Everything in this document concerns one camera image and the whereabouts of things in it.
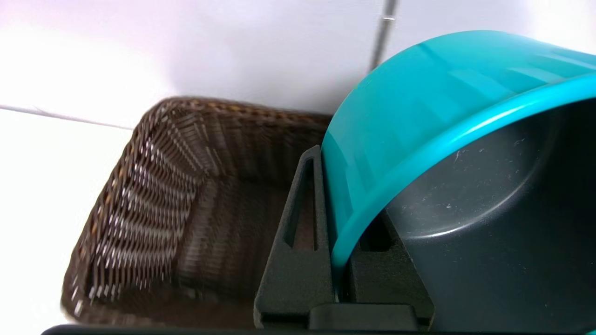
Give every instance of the white tile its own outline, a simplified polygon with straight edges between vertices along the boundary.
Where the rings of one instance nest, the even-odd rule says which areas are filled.
[[[0,105],[133,127],[170,95],[334,112],[366,74],[381,0],[0,5]]]
[[[69,321],[64,273],[89,211],[131,131],[0,110],[0,262],[5,332]]]

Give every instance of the wicker basket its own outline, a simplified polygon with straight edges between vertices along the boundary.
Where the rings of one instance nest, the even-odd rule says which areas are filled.
[[[202,98],[158,103],[74,247],[66,311],[92,324],[254,327],[294,170],[330,119]]]

